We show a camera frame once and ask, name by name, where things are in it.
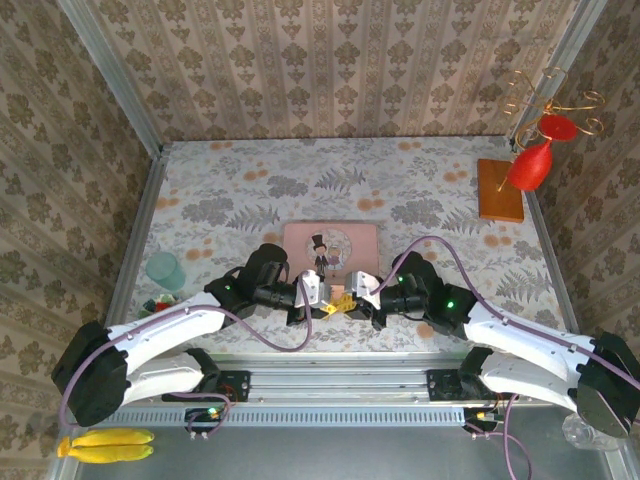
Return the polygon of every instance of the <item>floral tablecloth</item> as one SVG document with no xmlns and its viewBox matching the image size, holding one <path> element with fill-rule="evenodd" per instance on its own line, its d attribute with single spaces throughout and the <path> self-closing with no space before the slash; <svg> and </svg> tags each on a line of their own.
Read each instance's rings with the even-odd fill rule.
<svg viewBox="0 0 640 480">
<path fill-rule="evenodd" d="M 187 273 L 189 297 L 244 262 L 261 243 L 281 244 L 284 225 L 354 220 L 378 225 L 380 270 L 422 235 L 451 242 L 481 293 L 538 323 L 563 321 L 525 202 L 522 224 L 479 220 L 476 162 L 510 158 L 502 137 L 181 142 L 171 146 L 138 272 L 129 321 L 161 293 L 144 273 L 152 253 L 173 252 Z M 449 255 L 425 242 L 418 251 L 445 281 L 463 285 Z M 283 346 L 299 344 L 305 326 L 259 307 L 248 321 Z M 424 323 L 392 316 L 376 332 L 369 322 L 335 314 L 313 323 L 308 352 L 453 352 L 463 342 Z M 211 353 L 271 352 L 242 327 L 194 339 Z"/>
</svg>

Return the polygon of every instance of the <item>top hat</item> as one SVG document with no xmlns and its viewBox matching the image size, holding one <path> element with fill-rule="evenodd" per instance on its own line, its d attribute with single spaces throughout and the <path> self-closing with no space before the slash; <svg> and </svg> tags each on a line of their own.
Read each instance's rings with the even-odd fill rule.
<svg viewBox="0 0 640 480">
<path fill-rule="evenodd" d="M 319 247 L 324 247 L 327 248 L 327 246 L 322 243 L 322 235 L 312 235 L 311 236 L 311 240 L 313 240 L 313 249 L 315 250 L 316 248 Z"/>
</svg>

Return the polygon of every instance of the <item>patterned wall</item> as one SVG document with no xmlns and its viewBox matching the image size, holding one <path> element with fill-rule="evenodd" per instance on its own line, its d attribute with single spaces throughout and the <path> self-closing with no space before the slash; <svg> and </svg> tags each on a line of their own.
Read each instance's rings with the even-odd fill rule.
<svg viewBox="0 0 640 480">
<path fill-rule="evenodd" d="M 41 478 L 48 378 L 105 314 L 149 159 L 53 1 L 0 0 L 0 478 Z"/>
<path fill-rule="evenodd" d="M 606 131 L 555 148 L 538 195 L 583 329 L 640 356 L 640 2 L 609 1 L 570 75 L 561 102 L 601 92 Z"/>
<path fill-rule="evenodd" d="M 504 134 L 577 0 L 89 0 L 165 141 Z"/>
</svg>

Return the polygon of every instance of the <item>wooden stand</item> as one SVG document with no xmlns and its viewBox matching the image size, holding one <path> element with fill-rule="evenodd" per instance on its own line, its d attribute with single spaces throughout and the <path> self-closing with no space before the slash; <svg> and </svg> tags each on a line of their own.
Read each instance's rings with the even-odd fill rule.
<svg viewBox="0 0 640 480">
<path fill-rule="evenodd" d="M 522 223 L 524 206 L 522 192 L 506 182 L 503 183 L 511 162 L 503 160 L 478 160 L 478 207 L 480 218 Z"/>
</svg>

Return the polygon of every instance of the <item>yellow banana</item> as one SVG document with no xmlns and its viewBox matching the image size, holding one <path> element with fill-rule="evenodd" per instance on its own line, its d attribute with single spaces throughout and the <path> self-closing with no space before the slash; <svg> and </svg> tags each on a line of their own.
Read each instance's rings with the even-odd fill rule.
<svg viewBox="0 0 640 480">
<path fill-rule="evenodd" d="M 150 445 L 108 445 L 102 447 L 71 447 L 69 437 L 58 446 L 58 457 L 75 457 L 83 463 L 134 462 L 153 453 Z"/>
<path fill-rule="evenodd" d="M 90 430 L 76 438 L 72 447 L 96 447 L 105 445 L 143 445 L 153 440 L 153 433 L 141 428 L 108 428 Z"/>
</svg>

